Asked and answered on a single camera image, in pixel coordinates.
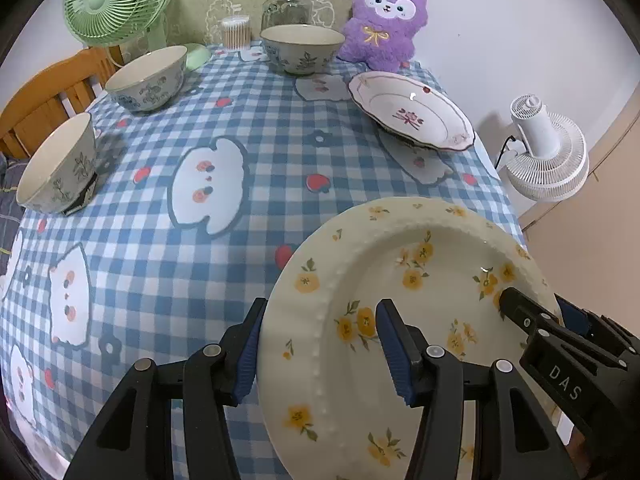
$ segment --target chair backrest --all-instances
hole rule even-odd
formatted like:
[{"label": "chair backrest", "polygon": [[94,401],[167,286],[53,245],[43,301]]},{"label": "chair backrest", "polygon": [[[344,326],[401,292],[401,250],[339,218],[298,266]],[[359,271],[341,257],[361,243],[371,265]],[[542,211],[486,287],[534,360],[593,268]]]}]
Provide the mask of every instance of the chair backrest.
[{"label": "chair backrest", "polygon": [[[122,64],[120,49],[111,49],[113,59]],[[104,87],[116,72],[103,48],[91,47],[57,62],[25,83],[0,114],[0,151],[15,158],[33,155],[60,124],[68,119],[60,93],[76,113],[95,99],[89,78],[96,76]]]}]

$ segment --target screw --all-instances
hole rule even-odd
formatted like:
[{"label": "screw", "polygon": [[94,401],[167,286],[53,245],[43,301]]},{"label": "screw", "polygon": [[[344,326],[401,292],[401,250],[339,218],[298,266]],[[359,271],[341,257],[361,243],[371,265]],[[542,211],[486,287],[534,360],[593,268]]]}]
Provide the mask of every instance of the screw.
[{"label": "screw", "polygon": [[222,348],[220,345],[215,344],[207,345],[202,349],[202,353],[207,357],[215,357],[216,355],[219,355],[220,352],[222,352]]},{"label": "screw", "polygon": [[503,374],[508,374],[513,370],[513,365],[510,362],[508,362],[506,359],[500,359],[495,364],[495,367],[498,368],[498,370],[500,370]]},{"label": "screw", "polygon": [[149,368],[151,368],[151,359],[149,359],[148,357],[143,357],[142,359],[138,359],[133,367],[139,371],[139,372],[144,372],[145,370],[149,370]]},{"label": "screw", "polygon": [[433,357],[434,359],[438,359],[440,357],[443,357],[444,355],[444,348],[442,346],[438,346],[438,345],[431,345],[427,348],[427,355],[429,357]]}]

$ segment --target green fan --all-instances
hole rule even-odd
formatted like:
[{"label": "green fan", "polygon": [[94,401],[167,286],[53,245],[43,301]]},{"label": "green fan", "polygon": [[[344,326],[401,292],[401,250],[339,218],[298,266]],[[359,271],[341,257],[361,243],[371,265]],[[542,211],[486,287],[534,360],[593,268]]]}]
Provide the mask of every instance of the green fan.
[{"label": "green fan", "polygon": [[[66,25],[89,46],[113,46],[146,34],[149,50],[166,47],[164,10],[170,0],[64,0]],[[203,45],[188,44],[187,67],[206,62]]]}]

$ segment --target bowl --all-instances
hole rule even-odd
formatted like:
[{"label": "bowl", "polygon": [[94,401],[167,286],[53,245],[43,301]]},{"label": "bowl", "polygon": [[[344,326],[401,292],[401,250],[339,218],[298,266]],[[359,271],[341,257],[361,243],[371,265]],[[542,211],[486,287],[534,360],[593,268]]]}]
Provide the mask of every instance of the bowl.
[{"label": "bowl", "polygon": [[83,112],[40,145],[22,174],[16,200],[41,213],[71,214],[91,200],[95,180],[94,127]]},{"label": "bowl", "polygon": [[340,32],[315,25],[276,25],[260,35],[269,60],[296,75],[320,72],[345,39]]},{"label": "bowl", "polygon": [[178,93],[186,62],[183,45],[154,50],[119,69],[104,89],[130,112],[149,112]]}]

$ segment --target yellow flower pattern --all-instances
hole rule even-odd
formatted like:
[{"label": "yellow flower pattern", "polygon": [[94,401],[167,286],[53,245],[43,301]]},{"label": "yellow flower pattern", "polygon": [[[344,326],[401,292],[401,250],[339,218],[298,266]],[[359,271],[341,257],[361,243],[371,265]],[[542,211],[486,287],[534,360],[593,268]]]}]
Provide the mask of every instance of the yellow flower pattern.
[{"label": "yellow flower pattern", "polygon": [[407,267],[402,274],[402,285],[409,290],[420,290],[424,278],[429,277],[429,273],[424,269],[429,259],[433,256],[433,245],[431,244],[431,231],[427,231],[423,240],[414,248],[412,257],[410,252],[400,249],[400,257],[396,259],[399,267]]},{"label": "yellow flower pattern", "polygon": [[427,231],[424,240],[414,251],[414,260],[419,264],[425,264],[433,256],[433,245],[430,244],[431,231]]},{"label": "yellow flower pattern", "polygon": [[372,433],[369,433],[369,446],[367,451],[369,454],[380,464],[385,467],[391,466],[391,461],[396,459],[405,458],[406,455],[402,452],[402,449],[398,447],[400,443],[399,438],[394,438],[391,430],[386,428],[385,438],[374,438]]},{"label": "yellow flower pattern", "polygon": [[317,269],[314,267],[315,263],[313,258],[309,258],[306,261],[306,266],[302,266],[302,270],[296,277],[296,290],[302,294],[308,294],[317,290],[320,286],[320,280],[318,280]]},{"label": "yellow flower pattern", "polygon": [[359,308],[356,318],[358,320],[358,331],[363,336],[373,337],[376,335],[376,317],[368,306]]},{"label": "yellow flower pattern", "polygon": [[457,205],[448,207],[444,211],[451,213],[453,216],[460,216],[462,218],[466,216],[466,209]]},{"label": "yellow flower pattern", "polygon": [[502,288],[498,292],[495,293],[494,296],[494,307],[496,310],[500,310],[500,295],[503,293],[504,289]]},{"label": "yellow flower pattern", "polygon": [[384,209],[382,206],[369,208],[369,220],[379,220],[389,214],[389,209]]},{"label": "yellow flower pattern", "polygon": [[420,290],[423,274],[421,269],[407,269],[402,276],[402,284],[409,290]]},{"label": "yellow flower pattern", "polygon": [[282,353],[282,357],[284,357],[287,361],[291,361],[291,358],[293,357],[293,339],[289,339],[285,343],[285,347],[287,349]]},{"label": "yellow flower pattern", "polygon": [[[380,339],[376,335],[376,316],[370,306],[360,306],[360,300],[354,300],[347,303],[347,311],[339,319],[334,319],[338,337],[349,345],[349,348],[356,351],[353,341],[356,336],[360,339],[362,346],[369,351],[369,343],[380,343]],[[351,320],[351,316],[356,315],[355,327]]]},{"label": "yellow flower pattern", "polygon": [[478,284],[478,290],[480,291],[480,300],[485,296],[490,296],[494,292],[495,286],[498,284],[498,278],[492,273],[494,270],[493,267],[489,267],[488,269],[482,268],[482,272],[484,272],[484,276],[480,278],[479,276],[474,276],[474,281]]},{"label": "yellow flower pattern", "polygon": [[469,446],[469,447],[461,447],[460,448],[460,460],[465,460],[466,462],[473,462],[474,461],[474,454],[475,454],[476,450],[474,448],[474,446]]},{"label": "yellow flower pattern", "polygon": [[466,356],[466,343],[478,343],[478,334],[471,324],[463,323],[462,327],[462,332],[460,332],[460,322],[454,319],[447,337],[447,349],[459,358]]},{"label": "yellow flower pattern", "polygon": [[300,404],[299,406],[289,406],[289,416],[284,421],[286,428],[292,428],[298,430],[300,434],[306,433],[306,436],[314,442],[318,440],[318,434],[312,430],[313,418],[311,417],[311,410],[307,404]]},{"label": "yellow flower pattern", "polygon": [[516,279],[516,269],[511,262],[505,263],[500,268],[500,277],[505,283],[510,283]]}]

